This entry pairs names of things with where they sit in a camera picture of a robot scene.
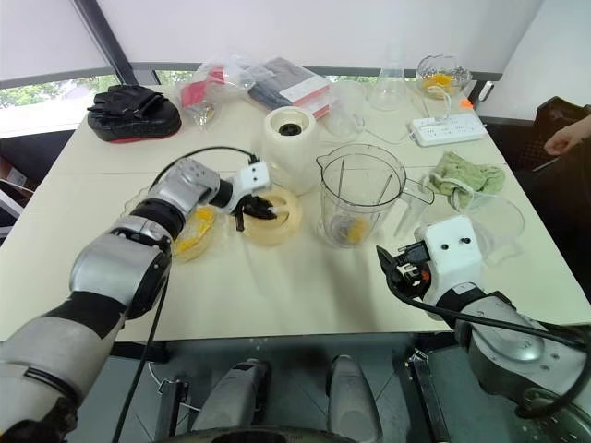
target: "person's hand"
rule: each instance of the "person's hand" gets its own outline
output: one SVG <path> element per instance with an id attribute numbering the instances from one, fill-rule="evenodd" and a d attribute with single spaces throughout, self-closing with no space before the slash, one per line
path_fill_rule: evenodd
<path id="1" fill-rule="evenodd" d="M 544 150 L 550 155 L 561 155 L 587 137 L 591 137 L 591 115 L 556 131 L 544 145 Z"/>

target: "window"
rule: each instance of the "window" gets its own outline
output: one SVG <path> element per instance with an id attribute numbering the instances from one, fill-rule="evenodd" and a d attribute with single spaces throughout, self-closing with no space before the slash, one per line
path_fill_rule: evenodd
<path id="1" fill-rule="evenodd" d="M 96 76 L 0 90 L 0 138 L 75 129 L 94 95 L 118 83 Z"/>
<path id="2" fill-rule="evenodd" d="M 174 85 L 176 82 L 189 82 L 193 71 L 154 71 L 163 85 Z"/>
<path id="3" fill-rule="evenodd" d="M 115 76 L 76 78 L 0 90 L 0 108 L 94 96 L 119 83 Z"/>
<path id="4" fill-rule="evenodd" d="M 326 79 L 329 81 L 353 80 L 360 83 L 375 83 L 378 80 L 377 77 L 373 76 L 326 76 Z"/>

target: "clear plastic container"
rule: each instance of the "clear plastic container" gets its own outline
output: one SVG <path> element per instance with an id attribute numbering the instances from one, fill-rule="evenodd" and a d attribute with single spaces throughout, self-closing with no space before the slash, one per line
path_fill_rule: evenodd
<path id="1" fill-rule="evenodd" d="M 124 204 L 121 217 L 129 215 L 136 206 L 146 198 L 149 187 L 144 187 Z M 185 223 L 183 231 L 173 243 L 173 257 L 179 262 L 189 261 L 199 256 L 211 243 L 216 235 L 216 227 L 223 223 L 223 218 L 211 206 L 197 208 Z"/>
<path id="2" fill-rule="evenodd" d="M 462 213 L 472 222 L 483 258 L 501 261 L 521 252 L 516 240 L 525 230 L 524 215 L 507 198 L 476 192 Z"/>
<path id="3" fill-rule="evenodd" d="M 361 245 L 378 228 L 394 203 L 408 205 L 394 235 L 414 226 L 433 202 L 433 192 L 406 178 L 388 151 L 367 144 L 340 147 L 317 158 L 321 169 L 321 223 L 331 243 Z"/>
<path id="4" fill-rule="evenodd" d="M 380 111 L 394 111 L 404 100 L 406 82 L 402 58 L 402 44 L 391 42 L 386 65 L 381 69 L 376 85 L 369 94 L 369 102 Z"/>
<path id="5" fill-rule="evenodd" d="M 330 111 L 324 117 L 326 128 L 338 138 L 353 138 L 365 128 L 363 112 L 366 89 L 353 80 L 341 80 L 331 84 Z"/>

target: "plastic bag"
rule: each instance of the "plastic bag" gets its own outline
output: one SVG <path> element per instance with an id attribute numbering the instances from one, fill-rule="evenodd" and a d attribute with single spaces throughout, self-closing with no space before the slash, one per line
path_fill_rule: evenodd
<path id="1" fill-rule="evenodd" d="M 224 102 L 244 97 L 257 80 L 272 73 L 239 55 L 214 57 L 193 74 L 190 83 L 180 83 L 181 108 L 204 128 Z"/>

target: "floor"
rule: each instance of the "floor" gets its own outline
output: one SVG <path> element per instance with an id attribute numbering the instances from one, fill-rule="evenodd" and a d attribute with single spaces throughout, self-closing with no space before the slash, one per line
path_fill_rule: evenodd
<path id="1" fill-rule="evenodd" d="M 190 383 L 190 403 L 200 406 L 208 392 L 235 363 L 249 357 L 272 367 L 265 424 L 326 429 L 325 377 L 332 358 L 346 353 L 361 365 L 378 405 L 384 442 L 430 442 L 428 428 L 404 357 L 412 351 L 409 334 L 364 334 L 275 339 L 181 341 L 170 343 L 172 360 L 153 365 L 156 376 Z M 110 358 L 79 411 L 70 443 L 111 441 L 117 416 L 137 362 Z M 464 351 L 438 351 L 429 357 L 440 405 L 454 443 L 543 442 L 534 428 L 513 416 L 514 406 L 484 393 Z M 153 441 L 158 415 L 157 385 L 147 368 L 127 416 L 122 442 Z M 186 432 L 195 413 L 183 408 L 177 434 Z"/>

